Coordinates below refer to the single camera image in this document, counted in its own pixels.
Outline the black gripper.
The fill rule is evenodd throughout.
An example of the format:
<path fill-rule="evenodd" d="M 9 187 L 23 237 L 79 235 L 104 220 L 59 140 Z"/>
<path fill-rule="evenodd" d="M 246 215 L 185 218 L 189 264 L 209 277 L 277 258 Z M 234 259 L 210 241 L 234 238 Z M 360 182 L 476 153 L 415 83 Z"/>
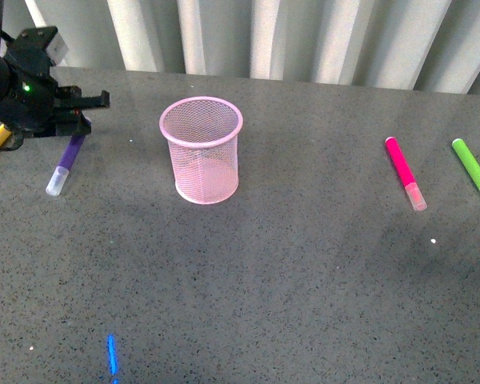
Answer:
<path fill-rule="evenodd" d="M 78 110 L 110 107 L 110 93 L 78 97 L 77 86 L 59 86 L 52 77 L 36 78 L 13 66 L 0 83 L 0 122 L 15 136 L 86 136 L 91 124 Z"/>

